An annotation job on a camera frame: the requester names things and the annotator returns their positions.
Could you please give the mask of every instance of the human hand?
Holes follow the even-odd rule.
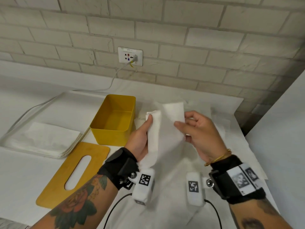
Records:
[[[196,148],[202,160],[212,162],[227,154],[226,145],[211,119],[196,111],[185,112],[184,116],[185,123],[176,121],[174,126],[180,132],[190,135],[186,136],[186,141]]]
[[[128,149],[137,159],[141,161],[143,157],[148,153],[147,146],[147,131],[151,124],[153,123],[153,116],[149,115],[147,121],[139,127],[136,131],[133,131],[125,145],[125,148]]]

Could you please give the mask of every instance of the power outlet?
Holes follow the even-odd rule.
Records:
[[[135,55],[138,57],[136,62],[133,62],[132,65],[135,66],[143,66],[143,51],[136,49],[129,49],[124,47],[118,47],[119,52],[119,62],[120,63],[128,63],[132,61]]]

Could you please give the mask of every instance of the metal screw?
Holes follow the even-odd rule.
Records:
[[[206,184],[208,187],[213,187],[214,183],[212,182],[211,178],[207,179]]]
[[[136,178],[136,176],[137,176],[137,173],[132,172],[132,174],[130,175],[130,178],[131,178],[131,179],[135,179],[135,178]]]

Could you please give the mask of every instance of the tissue box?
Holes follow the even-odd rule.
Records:
[[[124,146],[134,118],[134,96],[107,95],[90,128],[98,144]]]

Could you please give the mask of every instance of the arm tattoo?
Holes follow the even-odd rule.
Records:
[[[279,215],[277,210],[271,205],[268,199],[257,200],[257,206],[261,208],[266,214]]]
[[[55,216],[55,228],[74,228],[75,224],[84,225],[87,216],[95,215],[97,210],[92,200],[98,195],[100,188],[107,186],[107,177],[95,175],[80,189],[50,211]]]
[[[242,219],[242,226],[244,227],[244,229],[265,229],[261,221],[254,218]]]
[[[230,212],[231,212],[231,215],[232,215],[232,218],[233,218],[233,220],[234,220],[234,223],[235,223],[236,228],[237,228],[237,229],[240,229],[240,227],[239,227],[239,225],[238,225],[238,222],[237,222],[237,219],[236,219],[236,216],[235,216],[234,212],[231,210],[231,208],[230,208]]]

